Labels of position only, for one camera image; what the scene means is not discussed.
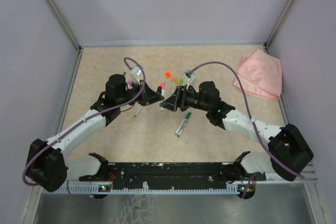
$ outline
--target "beige surface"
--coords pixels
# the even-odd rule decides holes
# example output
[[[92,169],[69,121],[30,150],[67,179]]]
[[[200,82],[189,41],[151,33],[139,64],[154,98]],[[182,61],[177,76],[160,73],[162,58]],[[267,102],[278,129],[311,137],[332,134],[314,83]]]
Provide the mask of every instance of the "beige surface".
[[[234,69],[243,56],[250,57],[262,46],[162,46],[86,48],[71,95],[64,127],[78,120],[97,100],[109,76],[127,70],[124,57],[137,60],[147,76],[147,83],[156,90],[166,81],[166,98],[171,94],[169,71],[182,77],[206,61],[223,61]],[[224,66],[209,65],[197,70],[199,80],[213,80],[222,100],[246,113],[242,93],[233,86],[233,74]],[[283,125],[277,101],[248,96],[252,114],[258,119]],[[133,115],[139,105],[122,113],[108,127],[94,134],[80,145],[71,157],[96,152],[111,162],[224,162],[233,161],[243,151],[261,151],[259,144],[244,136],[212,126],[205,112],[192,111],[192,116],[181,137],[174,136],[185,112],[160,112],[159,104],[146,106],[140,115]]]

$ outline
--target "pink towel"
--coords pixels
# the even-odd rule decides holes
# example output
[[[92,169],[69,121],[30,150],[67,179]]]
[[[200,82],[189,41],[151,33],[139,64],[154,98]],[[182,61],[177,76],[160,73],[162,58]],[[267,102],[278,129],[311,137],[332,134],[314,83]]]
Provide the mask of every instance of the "pink towel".
[[[237,74],[246,94],[279,100],[282,88],[282,68],[279,59],[257,50],[250,58],[241,59]],[[233,85],[239,88],[236,78]]]

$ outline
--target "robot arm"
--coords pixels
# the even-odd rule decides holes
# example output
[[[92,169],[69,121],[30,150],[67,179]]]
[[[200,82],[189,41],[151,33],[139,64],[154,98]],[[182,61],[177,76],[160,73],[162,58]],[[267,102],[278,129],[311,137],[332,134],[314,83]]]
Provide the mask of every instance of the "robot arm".
[[[105,92],[99,95],[98,100],[82,118],[46,141],[40,139],[33,141],[30,145],[27,164],[43,148],[55,141],[56,143],[36,158],[28,168],[26,176],[52,192],[58,189],[67,178],[96,174],[101,162],[93,156],[69,161],[67,158],[89,136],[109,125],[121,113],[120,108],[112,110],[109,108],[130,101],[140,92],[143,81],[139,81],[139,74],[140,72],[131,70],[134,81],[131,88],[127,87],[123,75],[112,75],[106,83]],[[161,87],[158,87],[155,92],[145,83],[142,93],[130,105],[137,102],[141,106],[146,106],[163,99]]]
[[[299,174],[313,159],[313,153],[297,127],[287,124],[285,127],[270,125],[239,112],[235,107],[225,103],[219,96],[214,82],[205,81],[199,85],[199,92],[191,84],[195,81],[193,73],[186,72],[188,85],[177,86],[171,97],[160,103],[170,110],[185,111],[194,108],[206,111],[206,117],[214,125],[223,130],[238,132],[247,138],[265,146],[267,151],[290,170]],[[258,139],[252,122],[255,123],[260,139]],[[255,172],[276,172],[282,178],[293,181],[296,176],[270,159],[267,153],[248,153],[241,159],[244,170]]]

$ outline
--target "marker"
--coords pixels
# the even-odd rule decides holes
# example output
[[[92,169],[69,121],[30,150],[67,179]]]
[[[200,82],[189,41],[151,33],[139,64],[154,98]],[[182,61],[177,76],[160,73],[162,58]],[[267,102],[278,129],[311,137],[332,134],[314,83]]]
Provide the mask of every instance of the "marker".
[[[161,95],[164,97],[164,89],[165,89],[165,87],[166,87],[166,83],[165,83],[165,82],[162,82],[161,84],[162,84]]]
[[[178,127],[177,130],[175,131],[175,135],[177,135],[177,134],[180,132],[180,129],[181,129],[181,127],[182,127],[182,125],[183,125],[183,123],[184,123],[184,121],[185,121],[187,115],[188,115],[188,113],[186,113],[186,114],[184,115],[184,117],[183,117],[183,119],[182,119],[182,122],[180,123],[179,127]]]
[[[135,117],[137,117],[139,115],[139,113],[141,112],[143,106],[140,106],[140,108],[138,109],[138,111],[136,111],[136,113],[134,114]]]
[[[182,132],[183,132],[185,126],[187,125],[187,122],[188,122],[190,116],[191,116],[191,112],[189,112],[188,115],[187,115],[187,117],[185,118],[184,123],[183,123],[183,125],[182,125],[182,127],[181,127],[179,133],[177,134],[178,137],[181,136],[181,134],[182,134]]]

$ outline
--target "gray wall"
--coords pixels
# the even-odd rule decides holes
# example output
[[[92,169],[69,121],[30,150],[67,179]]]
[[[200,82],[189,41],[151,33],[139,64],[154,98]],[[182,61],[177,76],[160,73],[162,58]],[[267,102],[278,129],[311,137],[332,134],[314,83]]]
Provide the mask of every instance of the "gray wall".
[[[7,224],[20,217],[29,145],[53,131],[76,51],[45,0],[0,3],[0,217]]]
[[[271,53],[281,59],[283,94],[310,144],[336,220],[336,0],[297,0]]]
[[[55,0],[82,46],[261,43],[287,0]]]

